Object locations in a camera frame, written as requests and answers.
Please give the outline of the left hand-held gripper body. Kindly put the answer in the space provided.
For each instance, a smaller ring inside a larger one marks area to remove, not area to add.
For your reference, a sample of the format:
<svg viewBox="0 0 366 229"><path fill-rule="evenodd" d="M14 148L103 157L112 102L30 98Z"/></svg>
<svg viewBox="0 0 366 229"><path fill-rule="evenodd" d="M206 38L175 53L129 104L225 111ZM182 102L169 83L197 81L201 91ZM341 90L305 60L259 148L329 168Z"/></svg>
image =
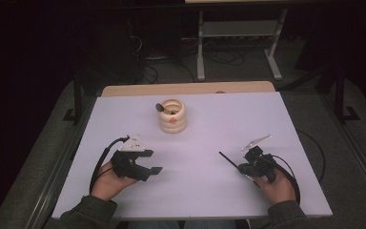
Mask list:
<svg viewBox="0 0 366 229"><path fill-rule="evenodd" d="M111 158L112 169L119 177L129 177L140 180L140 169L143 166L138 165L136 154L147 150L141 141L139 135L120 137L110 144L110 147L116 143L122 142L122 145L113 153Z"/></svg>

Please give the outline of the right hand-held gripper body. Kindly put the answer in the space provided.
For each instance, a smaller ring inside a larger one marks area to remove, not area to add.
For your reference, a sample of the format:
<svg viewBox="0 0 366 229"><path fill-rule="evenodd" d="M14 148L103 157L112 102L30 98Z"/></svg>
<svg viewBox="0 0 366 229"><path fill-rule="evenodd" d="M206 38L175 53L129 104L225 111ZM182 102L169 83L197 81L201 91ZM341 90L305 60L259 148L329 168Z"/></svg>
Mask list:
<svg viewBox="0 0 366 229"><path fill-rule="evenodd" d="M259 145L271 138L271 135L266 135L257 139L251 140L246 146L241 148L245 153L246 163L251 165L251 170L255 177L262 177L265 181L272 183L275 181L274 160L271 155L264 155L263 150Z"/></svg>

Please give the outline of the thin black makeup pencil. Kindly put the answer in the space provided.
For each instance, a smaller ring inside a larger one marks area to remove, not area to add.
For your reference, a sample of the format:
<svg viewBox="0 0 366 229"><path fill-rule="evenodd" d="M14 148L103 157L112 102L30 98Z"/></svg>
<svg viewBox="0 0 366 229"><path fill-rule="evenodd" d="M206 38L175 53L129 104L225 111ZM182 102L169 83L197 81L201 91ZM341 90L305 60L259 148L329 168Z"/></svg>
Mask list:
<svg viewBox="0 0 366 229"><path fill-rule="evenodd" d="M249 179L257 188L260 188L260 186L254 181L253 178L251 178L250 176L242 173L240 170L239 170L239 167L232 161L230 160L226 155L224 155L222 152L218 152L223 158L225 158L230 164L232 164L235 169L239 172L239 174L241 174L242 176L246 177L247 179Z"/></svg>

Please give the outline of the cream ribbed holder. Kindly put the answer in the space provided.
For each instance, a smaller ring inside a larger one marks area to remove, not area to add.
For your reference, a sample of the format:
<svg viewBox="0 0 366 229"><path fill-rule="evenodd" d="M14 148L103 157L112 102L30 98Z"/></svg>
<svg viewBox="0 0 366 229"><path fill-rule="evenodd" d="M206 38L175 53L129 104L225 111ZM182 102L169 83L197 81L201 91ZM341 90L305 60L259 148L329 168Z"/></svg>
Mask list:
<svg viewBox="0 0 366 229"><path fill-rule="evenodd" d="M178 134L187 126L186 105L179 99L171 98L160 102L166 109L174 111L174 114L158 112L159 125L162 131L168 134Z"/></svg>

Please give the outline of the black makeup brush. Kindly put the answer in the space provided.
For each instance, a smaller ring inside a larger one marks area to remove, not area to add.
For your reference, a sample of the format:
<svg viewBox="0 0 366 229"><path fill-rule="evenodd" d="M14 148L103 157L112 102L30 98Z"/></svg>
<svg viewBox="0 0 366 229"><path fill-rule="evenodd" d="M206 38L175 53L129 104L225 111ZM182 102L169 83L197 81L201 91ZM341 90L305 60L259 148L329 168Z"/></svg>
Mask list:
<svg viewBox="0 0 366 229"><path fill-rule="evenodd" d="M158 112L160 113L164 113L164 114L167 114L167 115L174 115L174 111L171 111L171 110L168 110L166 109L162 104L160 103L156 103L155 104L155 108Z"/></svg>

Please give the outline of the person's left hand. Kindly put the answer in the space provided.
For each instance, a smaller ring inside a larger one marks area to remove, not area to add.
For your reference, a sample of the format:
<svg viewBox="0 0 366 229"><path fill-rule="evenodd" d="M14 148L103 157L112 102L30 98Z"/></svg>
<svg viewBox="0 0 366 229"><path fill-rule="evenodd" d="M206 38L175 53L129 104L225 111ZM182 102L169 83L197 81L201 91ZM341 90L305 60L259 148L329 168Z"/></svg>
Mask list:
<svg viewBox="0 0 366 229"><path fill-rule="evenodd" d="M107 162L99 170L99 177L92 187L91 195L108 201L135 183L133 178L119 177L113 171L112 164Z"/></svg>

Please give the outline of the person's right hand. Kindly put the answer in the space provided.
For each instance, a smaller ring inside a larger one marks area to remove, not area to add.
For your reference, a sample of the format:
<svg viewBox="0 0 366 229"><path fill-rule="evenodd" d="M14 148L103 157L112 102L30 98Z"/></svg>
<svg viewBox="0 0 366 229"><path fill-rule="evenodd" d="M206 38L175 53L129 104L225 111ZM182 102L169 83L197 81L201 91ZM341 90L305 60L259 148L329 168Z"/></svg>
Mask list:
<svg viewBox="0 0 366 229"><path fill-rule="evenodd" d="M267 200L272 204L284 201L296 201L296 193L292 183L283 173L274 169L275 180L272 183L265 181L262 177L255 177L254 182L262 190Z"/></svg>

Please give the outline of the wooden table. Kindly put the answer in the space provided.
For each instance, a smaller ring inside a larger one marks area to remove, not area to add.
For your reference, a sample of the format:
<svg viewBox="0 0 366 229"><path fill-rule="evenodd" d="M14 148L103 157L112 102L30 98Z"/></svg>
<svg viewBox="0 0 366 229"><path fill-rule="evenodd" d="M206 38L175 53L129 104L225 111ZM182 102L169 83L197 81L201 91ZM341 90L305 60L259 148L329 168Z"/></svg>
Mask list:
<svg viewBox="0 0 366 229"><path fill-rule="evenodd" d="M102 96L139 96L166 94L270 93L275 86L269 81L177 83L108 86Z"/></svg>

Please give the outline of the black metal stand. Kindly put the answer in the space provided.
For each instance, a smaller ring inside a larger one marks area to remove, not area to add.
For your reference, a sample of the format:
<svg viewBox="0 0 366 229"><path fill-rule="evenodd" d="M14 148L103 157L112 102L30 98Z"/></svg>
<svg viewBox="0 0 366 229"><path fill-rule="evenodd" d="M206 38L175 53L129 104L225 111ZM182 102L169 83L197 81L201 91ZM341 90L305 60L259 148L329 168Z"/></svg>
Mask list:
<svg viewBox="0 0 366 229"><path fill-rule="evenodd" d="M341 67L335 71L335 116L342 123L360 120L355 109L344 105L345 101L345 74Z"/></svg>
<svg viewBox="0 0 366 229"><path fill-rule="evenodd" d="M81 118L82 112L82 86L79 73L76 73L73 78L73 108L67 109L63 120L72 121L77 124Z"/></svg>

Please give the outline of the white metal desk frame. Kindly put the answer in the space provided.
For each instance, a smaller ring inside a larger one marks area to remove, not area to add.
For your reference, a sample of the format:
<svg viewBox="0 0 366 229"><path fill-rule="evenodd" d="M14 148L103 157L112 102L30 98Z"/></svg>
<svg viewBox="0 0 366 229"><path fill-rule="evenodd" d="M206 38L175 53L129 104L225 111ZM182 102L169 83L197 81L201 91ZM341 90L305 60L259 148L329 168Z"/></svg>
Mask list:
<svg viewBox="0 0 366 229"><path fill-rule="evenodd" d="M198 33L197 33L197 55L196 55L196 71L197 79L204 81L205 65L204 65L204 38L217 37L271 37L272 42L268 49L264 50L265 58L274 80L281 80L282 75L275 61L275 49L284 27L288 9L282 8L276 19L269 20L217 20L208 21L204 17L204 11L198 13Z"/></svg>

